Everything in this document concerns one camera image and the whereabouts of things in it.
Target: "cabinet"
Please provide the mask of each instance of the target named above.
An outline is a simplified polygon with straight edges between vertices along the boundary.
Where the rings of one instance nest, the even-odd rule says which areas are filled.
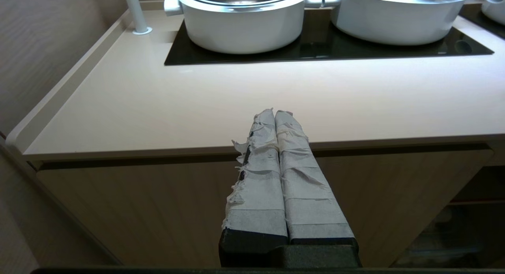
[[[492,156],[487,147],[317,159],[365,267],[388,267]],[[48,169],[40,181],[125,265],[219,267],[234,161]]]

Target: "cooking pot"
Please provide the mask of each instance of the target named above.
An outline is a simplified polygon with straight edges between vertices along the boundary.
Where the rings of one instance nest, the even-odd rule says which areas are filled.
[[[482,4],[482,13],[505,25],[505,0],[485,0]]]
[[[332,22],[341,31],[389,45],[421,45],[449,33],[465,0],[341,0]]]
[[[220,53],[279,49],[301,33],[303,10],[339,0],[165,0],[166,15],[184,13],[189,38]]]

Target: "kitchen countertop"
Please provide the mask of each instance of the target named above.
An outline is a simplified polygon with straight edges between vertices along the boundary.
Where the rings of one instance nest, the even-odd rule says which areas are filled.
[[[314,148],[505,135],[505,40],[462,17],[493,55],[165,67],[183,17],[144,14],[152,33],[130,25],[29,145],[9,145],[30,160],[229,153],[271,107]]]

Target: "kitchen island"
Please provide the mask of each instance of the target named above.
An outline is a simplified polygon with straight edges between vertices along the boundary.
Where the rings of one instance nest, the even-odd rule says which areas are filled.
[[[219,266],[231,139],[265,108],[303,125],[364,266],[393,263],[505,164],[505,40],[461,17],[493,55],[164,66],[183,17],[143,7],[152,33],[126,12],[7,137],[126,265]]]

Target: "black glass cooktop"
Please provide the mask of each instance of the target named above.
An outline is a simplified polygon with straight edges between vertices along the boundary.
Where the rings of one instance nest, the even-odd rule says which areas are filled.
[[[203,49],[189,40],[183,22],[166,57],[165,65],[467,56],[492,53],[493,51],[456,28],[452,28],[444,39],[427,45],[391,46],[372,43],[351,37],[334,27],[330,22],[330,10],[312,10],[305,11],[303,30],[297,40],[281,49],[258,54],[234,55]]]
[[[460,15],[485,30],[505,39],[505,25],[501,25],[485,16],[480,8],[481,4],[465,4],[460,11]]]

